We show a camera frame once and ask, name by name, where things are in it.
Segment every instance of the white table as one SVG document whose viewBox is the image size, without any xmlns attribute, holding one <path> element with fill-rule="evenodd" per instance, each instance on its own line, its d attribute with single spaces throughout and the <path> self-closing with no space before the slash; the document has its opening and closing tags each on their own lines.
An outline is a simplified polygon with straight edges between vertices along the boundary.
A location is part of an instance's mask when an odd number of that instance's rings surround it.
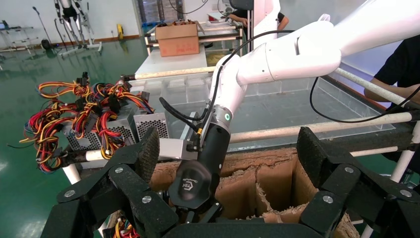
<svg viewBox="0 0 420 238">
<path fill-rule="evenodd" d="M 172 70 L 207 67 L 206 53 L 200 45 L 200 53 L 186 56 L 161 57 L 160 50 L 154 49 L 136 71 L 139 73 L 155 73 Z"/>
</svg>

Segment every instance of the white robotic arm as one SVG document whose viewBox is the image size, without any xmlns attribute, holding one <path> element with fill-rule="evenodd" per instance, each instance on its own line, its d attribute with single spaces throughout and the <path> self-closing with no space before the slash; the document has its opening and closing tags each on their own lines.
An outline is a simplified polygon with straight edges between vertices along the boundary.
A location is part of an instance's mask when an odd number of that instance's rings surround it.
<svg viewBox="0 0 420 238">
<path fill-rule="evenodd" d="M 260 45 L 249 54 L 234 56 L 220 74 L 215 105 L 233 116 L 247 84 L 316 77 L 333 72 L 343 56 L 420 34 L 420 1 L 368 0 L 334 26 L 311 23 L 289 35 Z M 210 98 L 217 72 L 214 71 Z"/>
</svg>

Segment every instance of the connector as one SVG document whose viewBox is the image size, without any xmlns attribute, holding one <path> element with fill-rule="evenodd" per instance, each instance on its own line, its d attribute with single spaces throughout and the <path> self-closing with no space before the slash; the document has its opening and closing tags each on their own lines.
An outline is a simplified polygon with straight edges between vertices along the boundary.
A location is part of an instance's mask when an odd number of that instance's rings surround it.
<svg viewBox="0 0 420 238">
<path fill-rule="evenodd" d="M 92 111 L 97 115 L 97 116 L 102 116 L 102 107 L 101 106 L 93 106 L 92 107 Z"/>
<path fill-rule="evenodd" d="M 96 113 L 94 112 L 89 113 L 89 116 L 86 119 L 86 124 L 85 124 L 86 132 L 92 131 L 92 128 L 95 126 L 96 122 L 98 121 L 98 118 L 99 116 Z"/>
<path fill-rule="evenodd" d="M 118 101 L 117 96 L 114 95 L 114 94 L 111 94 L 108 97 L 108 103 L 109 103 L 109 109 L 111 111 L 113 111 L 114 113 L 118 114 L 119 113 L 119 110 L 121 109 L 121 105 L 120 105 L 120 103 Z"/>
<path fill-rule="evenodd" d="M 76 100 L 76 111 L 81 112 L 85 107 L 85 100 L 83 98 L 79 98 Z"/>
<path fill-rule="evenodd" d="M 87 86 L 88 85 L 88 78 L 76 78 L 76 83 L 80 84 L 80 86 Z"/>
<path fill-rule="evenodd" d="M 150 98 L 150 93 L 148 93 L 148 92 L 142 92 L 142 95 L 140 96 L 140 98 L 143 100 L 143 101 L 146 101 L 146 102 L 149 102 L 149 98 Z"/>
<path fill-rule="evenodd" d="M 54 150 L 54 153 L 52 154 L 53 158 L 56 158 L 61 155 L 63 152 L 63 147 L 58 147 L 56 150 Z"/>
<path fill-rule="evenodd" d="M 57 132 L 60 132 L 61 130 L 63 130 L 64 125 L 63 124 L 58 124 L 55 126 L 55 129 L 57 130 Z"/>
</svg>

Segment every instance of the wire bundle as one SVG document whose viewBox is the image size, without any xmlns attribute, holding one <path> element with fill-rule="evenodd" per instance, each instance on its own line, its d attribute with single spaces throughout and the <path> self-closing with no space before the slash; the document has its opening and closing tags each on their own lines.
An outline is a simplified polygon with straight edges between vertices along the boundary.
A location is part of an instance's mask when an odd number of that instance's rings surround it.
<svg viewBox="0 0 420 238">
<path fill-rule="evenodd" d="M 124 139 L 119 132 L 111 131 L 107 128 L 106 122 L 109 119 L 116 119 L 117 114 L 113 112 L 105 112 L 99 120 L 96 122 L 96 128 L 99 132 L 99 136 L 102 139 L 101 154 L 105 159 L 110 159 L 114 154 L 115 150 L 119 147 L 124 146 Z"/>
<path fill-rule="evenodd" d="M 50 93 L 45 92 L 46 88 L 50 88 Z M 90 88 L 88 85 L 82 86 L 76 82 L 65 83 L 65 82 L 46 82 L 41 83 L 37 92 L 47 99 L 58 98 L 66 93 L 72 92 L 76 96 L 87 97 L 90 94 Z"/>
<path fill-rule="evenodd" d="M 139 238 L 140 235 L 134 230 L 127 219 L 118 218 L 115 225 L 115 234 L 113 238 Z"/>
<path fill-rule="evenodd" d="M 54 156 L 54 152 L 58 148 L 58 137 L 55 134 L 62 129 L 63 122 L 73 120 L 73 117 L 61 118 L 61 115 L 66 112 L 75 112 L 75 105 L 54 100 L 47 108 L 34 114 L 24 125 L 23 135 L 26 138 L 20 142 L 33 142 L 37 150 L 38 168 L 45 174 L 50 174 L 61 168 L 61 159 L 65 155 Z"/>
<path fill-rule="evenodd" d="M 37 150 L 38 168 L 46 174 L 53 173 L 63 166 L 62 159 L 67 156 L 67 153 L 57 150 L 56 136 L 64 127 L 63 123 L 67 123 L 74 130 L 76 139 L 83 138 L 87 132 L 97 133 L 102 141 L 101 154 L 110 159 L 118 148 L 125 146 L 121 133 L 109 130 L 106 125 L 108 121 L 117 119 L 119 109 L 131 101 L 148 114 L 154 113 L 148 103 L 149 94 L 141 92 L 134 95 L 129 92 L 130 87 L 123 78 L 115 84 L 96 83 L 89 87 L 87 73 L 73 83 L 42 83 L 37 92 L 49 101 L 25 123 L 25 139 L 20 142 L 32 142 Z M 57 99 L 70 92 L 78 98 L 74 103 Z"/>
</svg>

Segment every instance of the black shirt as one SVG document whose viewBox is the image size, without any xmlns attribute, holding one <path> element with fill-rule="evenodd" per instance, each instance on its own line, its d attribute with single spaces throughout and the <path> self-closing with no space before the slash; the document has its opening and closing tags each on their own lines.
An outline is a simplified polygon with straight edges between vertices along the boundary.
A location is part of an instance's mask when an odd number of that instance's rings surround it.
<svg viewBox="0 0 420 238">
<path fill-rule="evenodd" d="M 420 35 L 402 41 L 375 75 L 388 85 L 407 88 L 420 83 Z M 396 113 L 405 112 L 403 108 Z"/>
</svg>

